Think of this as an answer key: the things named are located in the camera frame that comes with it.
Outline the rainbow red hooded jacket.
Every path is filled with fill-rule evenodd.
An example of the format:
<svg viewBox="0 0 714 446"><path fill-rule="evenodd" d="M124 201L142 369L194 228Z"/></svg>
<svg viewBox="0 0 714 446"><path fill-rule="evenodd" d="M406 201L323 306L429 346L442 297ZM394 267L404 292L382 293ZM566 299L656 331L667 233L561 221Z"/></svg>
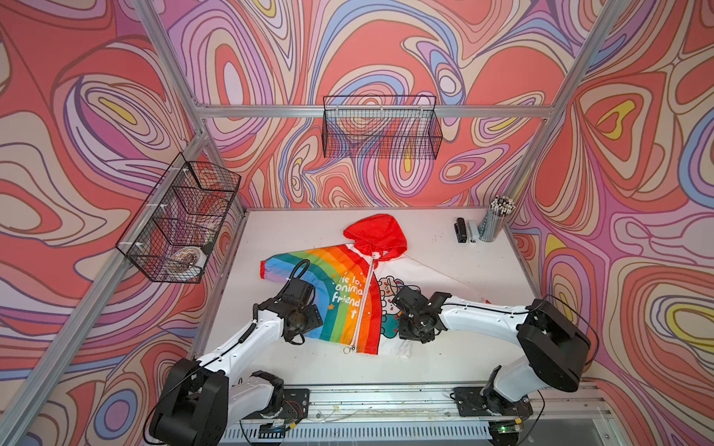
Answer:
<svg viewBox="0 0 714 446"><path fill-rule="evenodd" d="M361 219L344 230L347 243L277 254L263 260L260 276L284 282L302 260L303 280L315 288L324 321L310 338L340 344L349 352L406 359L413 344L399 337L400 310L393 299L405 286L423 295L446 292L480 304L483 295L407 256L407 239L388 214Z"/></svg>

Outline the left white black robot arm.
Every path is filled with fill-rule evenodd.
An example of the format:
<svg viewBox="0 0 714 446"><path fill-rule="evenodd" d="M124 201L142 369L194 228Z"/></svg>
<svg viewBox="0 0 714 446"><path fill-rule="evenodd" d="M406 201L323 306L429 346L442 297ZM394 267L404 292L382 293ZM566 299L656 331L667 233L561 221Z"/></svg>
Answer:
<svg viewBox="0 0 714 446"><path fill-rule="evenodd" d="M147 417L143 435L152 445L217 445L227 427L249 416L277 418L261 432L284 436L308 414L306 401L286 394L284 380L245 370L271 344L289 344L323 325L318 307L277 311L254 306L252 321L223 345L197 360L181 359L170 369L161 396Z"/></svg>

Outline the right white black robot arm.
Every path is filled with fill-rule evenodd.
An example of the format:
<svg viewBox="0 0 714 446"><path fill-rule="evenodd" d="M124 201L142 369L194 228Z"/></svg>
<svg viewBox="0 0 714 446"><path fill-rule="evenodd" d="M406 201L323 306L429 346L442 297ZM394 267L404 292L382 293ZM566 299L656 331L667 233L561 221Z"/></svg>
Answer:
<svg viewBox="0 0 714 446"><path fill-rule="evenodd" d="M546 299L528 306L498 306L468 301L448 293L424 297L405 288L393 299L398 308L398 334L403 340L433 342L445 331L489 336L522 350L508 365L499 365L479 390L481 409L494 416L531 414L525 399L553 388L579 390L588 363L591 341Z"/></svg>

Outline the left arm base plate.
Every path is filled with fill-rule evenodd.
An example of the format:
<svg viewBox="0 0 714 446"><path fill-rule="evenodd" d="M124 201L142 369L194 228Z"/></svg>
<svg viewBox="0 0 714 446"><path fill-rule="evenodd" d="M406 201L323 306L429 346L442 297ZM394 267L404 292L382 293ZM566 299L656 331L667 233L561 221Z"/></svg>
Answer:
<svg viewBox="0 0 714 446"><path fill-rule="evenodd" d="M288 433L309 415L311 391L289 388L267 408L254 412L242 422L251 442L284 440Z"/></svg>

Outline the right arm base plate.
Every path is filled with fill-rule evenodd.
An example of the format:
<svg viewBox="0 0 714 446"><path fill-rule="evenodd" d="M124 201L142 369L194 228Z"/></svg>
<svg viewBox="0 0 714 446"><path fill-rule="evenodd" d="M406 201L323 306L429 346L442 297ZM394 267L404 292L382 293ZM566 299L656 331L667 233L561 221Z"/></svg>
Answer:
<svg viewBox="0 0 714 446"><path fill-rule="evenodd" d="M534 414L528 397L513 403L494 390L485 391L482 387L456 387L449 397L457 405L460 417L494 416L526 420Z"/></svg>

